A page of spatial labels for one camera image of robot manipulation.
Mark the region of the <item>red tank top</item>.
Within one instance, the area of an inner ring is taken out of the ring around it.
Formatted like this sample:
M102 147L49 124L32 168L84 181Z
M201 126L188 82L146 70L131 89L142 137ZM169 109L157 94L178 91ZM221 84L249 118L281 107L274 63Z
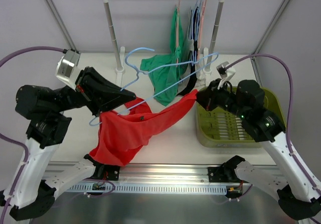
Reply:
M164 132L190 111L197 93L196 89L191 91L158 113L153 113L139 97L125 104L129 109L128 115L119 115L115 111L102 113L98 145L89 152L89 156L105 165L127 165L142 147L148 145L151 137Z

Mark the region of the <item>light blue wire hanger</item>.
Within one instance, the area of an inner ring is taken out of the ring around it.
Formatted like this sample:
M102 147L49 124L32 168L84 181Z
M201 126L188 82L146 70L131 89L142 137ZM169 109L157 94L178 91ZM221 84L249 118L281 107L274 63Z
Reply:
M154 95L138 102L133 107L140 106L151 99L155 99L157 102L161 103L164 106L167 106L171 103L176 96L184 96L191 92L194 88L194 84L192 86L187 85L185 89L181 92L178 92L178 85L188 79L197 80L196 74L203 69L209 67L215 59L210 60L204 66L200 66L200 63L204 61L206 58L210 58L213 55L215 58L218 58L219 54L214 52L209 55L205 55L203 58L198 58L196 54L191 53L188 54L188 60L183 62L181 49L178 48L174 51L174 53L169 55L155 55L148 59L143 59L141 61L140 67L137 67L128 62L128 58L139 50L147 50L154 51L154 49L140 47L136 48L128 53L128 55L124 59L124 63L135 70L136 79L132 82L123 86L120 90L124 91L130 85L134 84L139 80L140 75L149 76L151 83L154 87Z

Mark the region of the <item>green tank top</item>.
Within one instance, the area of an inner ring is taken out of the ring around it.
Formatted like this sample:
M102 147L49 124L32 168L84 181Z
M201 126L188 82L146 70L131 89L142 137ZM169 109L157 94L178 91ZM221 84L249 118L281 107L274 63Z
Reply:
M186 64L176 66L176 63L182 62L184 33L179 17L179 44L176 50L176 15L174 10L171 23L170 35L170 54L155 55L151 58L143 59L140 64L140 70L148 71L149 78L154 87L154 99L163 106L169 105L178 94L178 85L174 85L181 79L185 73Z

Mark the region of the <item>pink wire hanger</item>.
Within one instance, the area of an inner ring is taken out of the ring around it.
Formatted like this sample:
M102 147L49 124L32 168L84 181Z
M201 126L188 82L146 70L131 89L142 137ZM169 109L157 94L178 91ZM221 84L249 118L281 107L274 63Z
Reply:
M177 10L177 15L176 15L176 50L178 50L178 47L180 46L180 44L179 44L180 3L181 3L181 0L178 1L177 7L176 7L176 10Z

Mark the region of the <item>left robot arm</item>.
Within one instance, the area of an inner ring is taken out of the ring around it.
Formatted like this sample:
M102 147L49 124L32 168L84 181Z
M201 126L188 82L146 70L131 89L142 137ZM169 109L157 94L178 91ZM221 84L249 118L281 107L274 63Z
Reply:
M24 85L16 95L16 112L30 124L16 176L11 186L1 191L1 206L16 221L42 216L73 185L87 178L102 179L104 175L104 164L86 155L56 176L43 177L71 122L63 112L87 107L98 117L136 98L133 92L109 82L92 67L57 71L56 76L65 83L63 88Z

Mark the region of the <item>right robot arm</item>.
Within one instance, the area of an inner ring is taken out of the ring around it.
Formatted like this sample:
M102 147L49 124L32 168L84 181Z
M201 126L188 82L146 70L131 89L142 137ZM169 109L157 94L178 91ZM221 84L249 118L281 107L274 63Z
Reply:
M221 165L224 177L257 186L273 197L290 218L313 218L320 212L320 181L296 152L283 121L264 106L265 92L254 80L242 80L235 92L219 86L216 79L196 94L197 103L206 111L217 107L235 115L241 126L273 159L283 178L257 169L236 155Z

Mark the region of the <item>black tank top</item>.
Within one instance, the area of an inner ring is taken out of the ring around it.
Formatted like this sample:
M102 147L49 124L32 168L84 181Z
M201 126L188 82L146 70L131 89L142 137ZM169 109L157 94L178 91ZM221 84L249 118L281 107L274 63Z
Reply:
M188 49L188 29L187 29L187 33L186 33L186 36L185 36L184 42L183 42L182 61L183 62L190 61L189 49ZM187 85L185 86L184 89L182 89L178 92L177 96L185 96L186 94L190 93L193 90L193 88L195 87L195 84L197 82L197 77L196 77L196 73L195 73L195 71L196 71L195 62L192 61L191 63L186 64L186 66L190 70L189 74L192 74L192 75L187 78L187 80L188 80Z

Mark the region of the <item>pink hanger far right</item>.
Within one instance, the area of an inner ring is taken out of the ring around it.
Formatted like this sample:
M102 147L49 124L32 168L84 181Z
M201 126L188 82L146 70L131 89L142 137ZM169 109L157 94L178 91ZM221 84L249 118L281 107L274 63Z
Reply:
M198 35L197 60L200 60L200 52L201 52L201 45L202 45L202 34L203 34L203 26L204 26L206 4L207 4L207 0L202 0L202 5L200 7L200 23L199 23L199 35Z

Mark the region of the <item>olive green plastic basin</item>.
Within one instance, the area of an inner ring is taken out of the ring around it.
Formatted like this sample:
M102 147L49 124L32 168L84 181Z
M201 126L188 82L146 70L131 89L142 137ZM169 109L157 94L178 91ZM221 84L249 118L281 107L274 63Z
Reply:
M208 148L259 148L261 142L274 141L286 130L277 99L254 81L244 80L233 87L241 115L220 107L206 111L196 105L197 138Z

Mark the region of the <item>white clothes rack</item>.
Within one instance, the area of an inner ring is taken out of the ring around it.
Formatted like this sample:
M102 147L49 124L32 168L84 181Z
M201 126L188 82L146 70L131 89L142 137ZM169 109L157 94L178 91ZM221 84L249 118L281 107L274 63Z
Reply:
M214 55L214 48L215 48L215 44L216 44L217 33L218 33L218 28L219 28L219 23L220 23L220 18L221 18L224 2L225 2L225 0L219 0L217 12L216 12L216 17L215 17L213 33L212 33L212 37L211 37L210 47L209 47L209 49L204 49L204 55L205 55L204 58L207 60L207 63L204 64L204 68L201 70L205 73L207 81L209 80L209 76L212 73L211 63L214 61L212 56ZM119 52L119 48L117 45L115 30L114 30L114 26L113 26L113 22L112 22L109 0L103 0L103 4L104 4L104 9L105 9L105 14L107 17L108 29L109 29L110 36L111 36L113 52L114 52L115 59L116 59L116 69L115 69L116 70L116 83L121 84L122 83L122 76L124 74L125 68L123 66L123 60L120 59L120 52Z

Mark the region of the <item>aluminium mounting rail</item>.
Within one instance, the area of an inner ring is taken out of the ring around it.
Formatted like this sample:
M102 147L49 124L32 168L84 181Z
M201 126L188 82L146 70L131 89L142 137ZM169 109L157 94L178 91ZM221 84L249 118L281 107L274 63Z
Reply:
M76 162L50 162L44 177L53 177L73 167ZM283 177L278 167L273 165L257 165L256 168ZM148 184L201 184L209 183L219 165L190 164L128 164L120 169L103 171L103 179L116 183L148 183Z

